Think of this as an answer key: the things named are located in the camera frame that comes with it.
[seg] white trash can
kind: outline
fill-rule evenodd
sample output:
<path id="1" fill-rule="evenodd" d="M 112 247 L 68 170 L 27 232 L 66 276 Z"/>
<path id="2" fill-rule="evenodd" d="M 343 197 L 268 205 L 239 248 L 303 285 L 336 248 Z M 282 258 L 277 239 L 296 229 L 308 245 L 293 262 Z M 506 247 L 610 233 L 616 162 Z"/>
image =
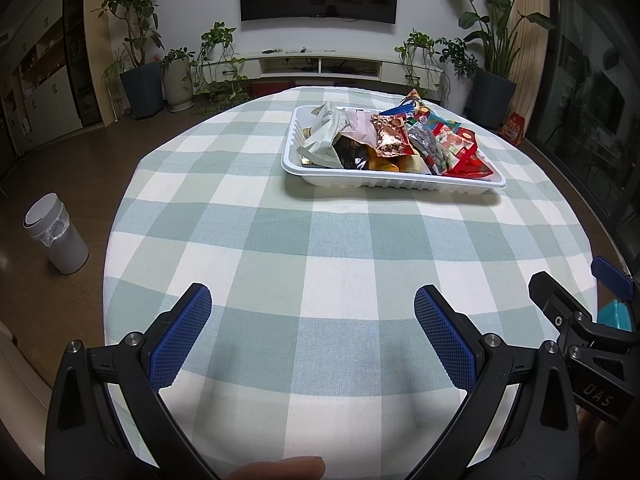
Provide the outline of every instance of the white trash can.
<path id="1" fill-rule="evenodd" d="M 89 257 L 87 247 L 55 193 L 38 200 L 24 217 L 24 228 L 39 241 L 47 258 L 63 274 L 72 274 Z"/>

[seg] curtain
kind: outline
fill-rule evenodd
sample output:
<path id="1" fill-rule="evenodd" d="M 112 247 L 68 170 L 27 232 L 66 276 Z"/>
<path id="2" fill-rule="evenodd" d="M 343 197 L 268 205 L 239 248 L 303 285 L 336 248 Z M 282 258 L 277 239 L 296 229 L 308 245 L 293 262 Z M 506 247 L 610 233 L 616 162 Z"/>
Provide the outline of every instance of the curtain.
<path id="1" fill-rule="evenodd" d="M 514 16 L 519 16 L 518 12 L 522 14 L 542 12 L 542 14 L 548 16 L 549 0 L 516 0 L 514 10 Z M 547 38 L 548 32 L 544 28 L 529 23 L 527 20 L 522 20 L 518 26 L 515 47 L 520 48 L 521 51 L 516 56 L 510 75 L 510 79 L 517 83 L 518 86 L 511 100 L 506 118 L 509 118 L 514 112 L 524 117 L 525 133 L 529 126 L 531 113 L 540 88 L 542 69 L 545 64 Z"/>

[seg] glass door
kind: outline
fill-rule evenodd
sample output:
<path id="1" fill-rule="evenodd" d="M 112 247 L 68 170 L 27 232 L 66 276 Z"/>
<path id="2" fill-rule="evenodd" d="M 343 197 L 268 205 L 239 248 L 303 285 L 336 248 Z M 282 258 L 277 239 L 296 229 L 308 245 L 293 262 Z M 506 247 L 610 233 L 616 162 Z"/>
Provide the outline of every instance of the glass door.
<path id="1" fill-rule="evenodd" d="M 552 2 L 558 28 L 528 137 L 588 200 L 631 267 L 640 253 L 640 48 L 612 0 Z"/>
<path id="2" fill-rule="evenodd" d="M 84 0 L 63 0 L 66 66 L 82 126 L 100 122 L 84 40 Z"/>

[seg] metal screw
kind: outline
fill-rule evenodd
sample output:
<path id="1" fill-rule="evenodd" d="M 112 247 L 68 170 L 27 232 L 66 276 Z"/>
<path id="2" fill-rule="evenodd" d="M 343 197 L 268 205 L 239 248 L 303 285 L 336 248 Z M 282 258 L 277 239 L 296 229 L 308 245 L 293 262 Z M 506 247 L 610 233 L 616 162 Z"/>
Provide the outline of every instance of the metal screw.
<path id="1" fill-rule="evenodd" d="M 555 354 L 558 352 L 558 345 L 553 341 L 545 341 L 545 350 L 550 354 Z"/>
<path id="2" fill-rule="evenodd" d="M 135 346 L 142 341 L 142 334 L 140 332 L 129 332 L 124 336 L 124 344 L 127 346 Z"/>
<path id="3" fill-rule="evenodd" d="M 487 343 L 492 348 L 495 348 L 497 346 L 500 346 L 500 343 L 502 342 L 502 339 L 500 339 L 500 336 L 497 335 L 497 334 L 489 333 L 489 334 L 484 336 L 484 342 Z"/>
<path id="4" fill-rule="evenodd" d="M 75 341 L 72 341 L 66 346 L 66 351 L 71 354 L 75 354 L 81 348 L 82 348 L 82 341 L 79 341 L 78 339 L 76 339 Z"/>
<path id="5" fill-rule="evenodd" d="M 580 359 L 580 355 L 582 355 L 582 353 L 580 352 L 580 349 L 577 346 L 570 346 L 569 355 L 574 359 Z"/>

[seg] checkered tablecloth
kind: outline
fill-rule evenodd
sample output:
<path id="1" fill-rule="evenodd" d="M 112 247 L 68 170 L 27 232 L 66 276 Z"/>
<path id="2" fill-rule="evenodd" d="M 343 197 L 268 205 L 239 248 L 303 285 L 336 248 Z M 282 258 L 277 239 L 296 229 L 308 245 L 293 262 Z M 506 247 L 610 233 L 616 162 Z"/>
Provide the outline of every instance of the checkered tablecloth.
<path id="1" fill-rule="evenodd" d="M 468 121 L 504 190 L 315 187 L 286 174 L 293 109 L 327 100 L 386 109 L 401 97 L 295 88 L 221 113 L 140 161 L 113 223 L 108 344 L 143 332 L 192 282 L 210 288 L 212 315 L 161 395 L 220 474 L 297 455 L 324 457 L 326 478 L 410 471 L 462 398 L 414 318 L 421 285 L 514 345 L 558 336 L 527 293 L 539 270 L 596 313 L 573 211 L 526 155 Z"/>

